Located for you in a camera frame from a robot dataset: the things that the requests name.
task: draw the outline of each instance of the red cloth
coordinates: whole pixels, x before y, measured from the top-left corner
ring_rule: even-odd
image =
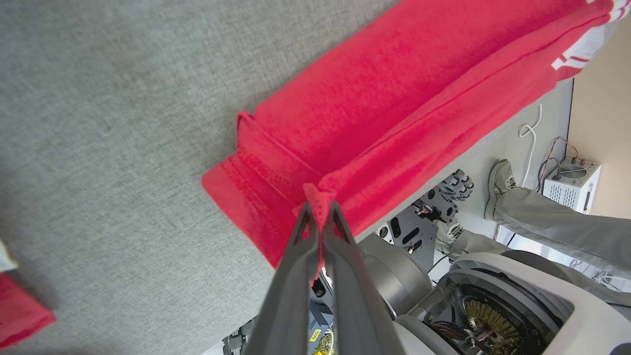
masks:
[[[0,274],[0,349],[17,345],[55,322],[55,316]]]
[[[241,112],[237,153],[203,186],[273,266],[307,200],[322,222],[334,198],[351,231],[362,232],[576,74],[564,53],[582,55],[586,32],[625,15],[624,6],[403,0],[254,116]]]

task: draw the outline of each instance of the white cable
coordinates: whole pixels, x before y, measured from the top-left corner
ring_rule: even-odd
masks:
[[[599,279],[600,279],[600,280],[603,280],[603,279],[614,279],[614,280],[624,280],[624,281],[629,281],[629,280],[627,280],[627,279],[623,279],[623,278],[621,278],[621,277],[607,276],[607,275],[605,275],[605,276],[601,276],[601,277],[599,277]]]
[[[611,289],[611,288],[613,287],[613,288],[614,288],[614,291],[617,291],[617,292],[622,292],[619,288],[615,287],[614,285],[610,284],[610,283],[609,283],[609,282],[607,282],[607,281],[603,281],[603,280],[601,280],[601,279],[593,279],[593,280],[594,280],[594,281],[596,281],[596,282],[598,282],[599,284],[604,285],[604,286],[605,286],[605,287],[607,287],[608,289]]]
[[[535,124],[533,126],[530,126],[529,124],[525,124],[521,126],[521,128],[519,129],[520,138],[524,138],[525,136],[528,136],[530,132],[533,133],[533,145],[532,147],[530,147],[530,154],[528,154],[528,165],[526,166],[526,173],[524,174],[524,179],[522,180],[520,187],[524,187],[524,184],[526,183],[526,178],[528,177],[528,172],[530,172],[530,162],[533,159],[534,145],[537,144],[537,134],[534,132],[534,129],[537,128],[537,126],[539,125],[539,122],[541,122],[542,116],[543,116],[543,106],[539,104],[539,118],[537,118],[537,121],[535,122]]]

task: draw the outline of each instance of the power supply unit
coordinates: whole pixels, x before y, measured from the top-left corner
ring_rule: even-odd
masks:
[[[594,201],[600,170],[599,163],[565,159],[558,170],[545,179],[543,196],[576,212],[588,214]]]

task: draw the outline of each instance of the cable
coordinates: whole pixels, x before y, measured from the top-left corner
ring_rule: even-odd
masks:
[[[512,242],[512,239],[515,238],[516,235],[517,235],[517,233],[513,233],[513,235],[510,237],[509,242],[506,243],[506,247],[508,247],[510,245],[510,242]]]
[[[455,252],[455,251],[458,251],[458,250],[462,250],[463,252],[465,252],[465,253],[467,253],[467,254],[469,253],[468,251],[466,251],[466,250],[464,250],[464,249],[456,249],[456,250],[452,250],[449,254],[447,254],[447,255],[443,256],[443,257],[442,257],[442,258],[440,258],[437,262],[435,262],[435,263],[434,263],[434,265],[432,265],[432,267],[430,267],[430,269],[429,269],[429,270],[427,270],[427,273],[429,274],[429,273],[433,270],[433,268],[435,268],[435,267],[436,267],[436,265],[438,265],[438,263],[440,263],[440,262],[441,262],[444,258],[447,258],[449,255],[451,255],[451,253],[453,253],[453,252]]]
[[[547,164],[548,164],[548,161],[550,161],[550,160],[554,160],[555,162],[557,162],[557,168],[558,169],[561,168],[561,162],[559,162],[557,158],[550,158],[550,159],[544,161],[543,163],[541,163],[541,166],[539,166],[539,173],[537,173],[537,176],[541,176],[541,179],[539,179],[539,182],[537,183],[537,188],[534,189],[536,192],[540,192],[541,191],[541,194],[543,194],[543,185],[544,185],[544,182],[545,182],[545,180],[543,179],[543,176],[545,176],[545,173],[546,173],[545,171],[542,171],[543,170],[543,166],[545,165],[546,166],[546,170],[547,170]]]
[[[570,262],[570,268],[576,269],[579,265],[583,265],[583,262],[579,262],[579,261],[578,261],[578,260],[576,260],[576,259],[573,259],[573,260]]]
[[[624,307],[624,308],[631,308],[631,306],[627,306],[626,304],[620,304],[620,303],[609,303],[607,302],[608,305],[610,306],[614,306],[614,307]]]
[[[610,284],[609,282],[605,282],[605,281],[603,281],[601,279],[593,279],[593,280],[598,282],[601,285],[604,285],[607,288],[613,287],[617,292],[622,292],[619,288],[615,287],[614,285]]]
[[[537,126],[539,126],[542,116],[543,116],[543,105],[539,104],[539,117],[537,117],[537,121],[534,123],[534,125],[530,126],[529,124],[525,124],[521,126],[521,128],[519,129],[520,138],[524,138],[525,136],[528,136],[528,133],[530,132],[533,133],[533,145],[530,147],[530,153],[528,154],[528,164],[526,165],[526,173],[524,174],[524,179],[521,181],[521,185],[520,185],[521,187],[524,187],[524,184],[526,183],[526,178],[528,177],[528,172],[530,171],[530,163],[533,160],[534,145],[537,144],[537,134],[534,132],[534,129],[537,128]]]
[[[497,241],[497,237],[500,236],[500,231],[502,230],[502,225],[498,224],[497,227],[495,228],[495,235],[493,235],[493,240]]]
[[[615,279],[615,280],[624,280],[624,281],[629,281],[627,279],[623,279],[621,277],[615,277],[615,276],[609,276],[609,275],[605,275],[605,276],[601,276],[599,277],[599,279],[603,280],[603,279]]]
[[[592,280],[593,280],[593,279],[597,279],[597,278],[599,278],[599,277],[600,277],[600,275],[602,275],[602,274],[603,274],[603,272],[606,272],[606,271],[605,271],[605,270],[600,270],[600,271],[598,271],[598,269],[594,270],[594,273],[592,274],[592,277],[591,277],[591,278],[592,278]]]
[[[574,148],[574,146],[573,146],[573,145],[571,145],[570,143],[568,143],[568,142],[567,142],[567,140],[566,140],[565,138],[561,137],[561,136],[556,137],[556,138],[554,139],[554,141],[552,141],[552,147],[550,147],[550,151],[548,152],[548,158],[547,158],[547,159],[546,159],[546,161],[545,161],[546,167],[545,167],[545,169],[543,169],[543,171],[544,171],[544,172],[548,170],[548,162],[549,162],[549,161],[550,161],[550,159],[551,159],[551,156],[552,156],[552,150],[554,150],[554,146],[555,146],[555,144],[557,144],[557,141],[558,141],[558,140],[563,140],[563,141],[565,142],[565,144],[566,144],[568,147],[570,147],[570,148],[574,151],[574,153],[576,153],[576,158],[577,158],[577,159],[581,159],[581,156],[579,155],[579,151],[578,151],[578,150],[576,150],[576,148]],[[540,172],[539,181],[542,181],[542,180],[543,180],[543,175],[542,175],[542,173]]]

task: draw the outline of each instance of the shoe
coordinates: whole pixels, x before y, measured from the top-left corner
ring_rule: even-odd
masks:
[[[446,224],[441,220],[435,220],[434,224],[438,227],[436,231],[436,249],[448,255],[451,253],[451,246],[456,241],[456,238],[463,232],[463,227],[455,218],[450,224]]]
[[[495,164],[491,173],[488,175],[488,201],[487,207],[484,209],[484,219],[493,220],[495,204],[497,200],[512,188],[516,188],[517,184],[512,175],[512,169],[508,159],[501,160]]]

